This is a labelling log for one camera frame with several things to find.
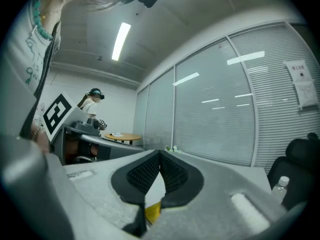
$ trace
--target paper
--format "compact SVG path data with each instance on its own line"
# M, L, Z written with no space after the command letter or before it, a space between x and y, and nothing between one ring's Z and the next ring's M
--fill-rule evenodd
M284 63L290 72L293 83L312 81L304 59L289 60Z
M297 82L294 85L301 108L318 104L318 96L314 82Z
M121 132L111 133L114 137L123 137L124 135L121 134Z

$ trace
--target beaded strap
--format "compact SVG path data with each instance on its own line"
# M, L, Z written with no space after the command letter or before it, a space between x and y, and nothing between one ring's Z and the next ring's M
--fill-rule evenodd
M38 29L39 33L41 34L41 36L45 39L48 40L52 40L53 37L50 33L48 33L41 22L41 18L40 18L40 6L41 6L41 0L35 0L34 2L34 10L33 10L33 16L34 16L34 22L36 24L36 28Z

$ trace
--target yellow object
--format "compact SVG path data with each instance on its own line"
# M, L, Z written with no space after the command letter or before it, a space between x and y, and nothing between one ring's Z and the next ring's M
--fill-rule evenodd
M144 210L145 217L151 224L154 224L160 216L161 202L157 202L154 205L149 206Z

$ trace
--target bottle cap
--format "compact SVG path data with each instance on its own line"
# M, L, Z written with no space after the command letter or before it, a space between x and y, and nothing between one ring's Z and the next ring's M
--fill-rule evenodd
M289 178L286 176L281 176L281 178L279 179L279 184L283 187L287 186L289 183Z

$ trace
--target white wall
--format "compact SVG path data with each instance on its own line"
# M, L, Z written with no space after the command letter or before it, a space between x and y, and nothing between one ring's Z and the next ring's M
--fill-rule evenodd
M61 92L66 92L78 104L86 92L99 88L105 98L97 106L97 119L107 124L103 133L132 133L136 107L136 91L120 86L117 82L107 82L89 74L78 74L63 70L50 70L39 101L45 108Z
M137 93L165 70L199 48L208 45L223 36L253 27L254 25L280 20L304 21L299 12L287 4L265 5L251 8L237 12L218 21L186 41L158 66L151 70L136 90Z

